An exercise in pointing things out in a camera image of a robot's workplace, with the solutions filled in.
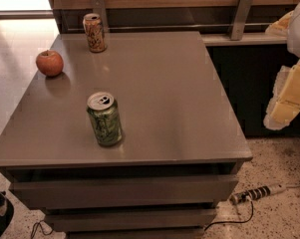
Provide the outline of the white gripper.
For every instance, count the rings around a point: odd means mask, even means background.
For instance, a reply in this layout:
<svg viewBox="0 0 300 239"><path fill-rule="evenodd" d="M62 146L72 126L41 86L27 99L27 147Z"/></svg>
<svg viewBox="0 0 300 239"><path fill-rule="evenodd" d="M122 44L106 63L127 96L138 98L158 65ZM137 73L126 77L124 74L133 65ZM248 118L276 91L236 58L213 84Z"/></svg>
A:
<svg viewBox="0 0 300 239"><path fill-rule="evenodd" d="M286 13L270 24L265 33L287 36L288 51L300 58L300 2L293 12ZM268 129L280 130L288 126L300 113L300 60L292 68L281 67L272 93L263 123Z"/></svg>

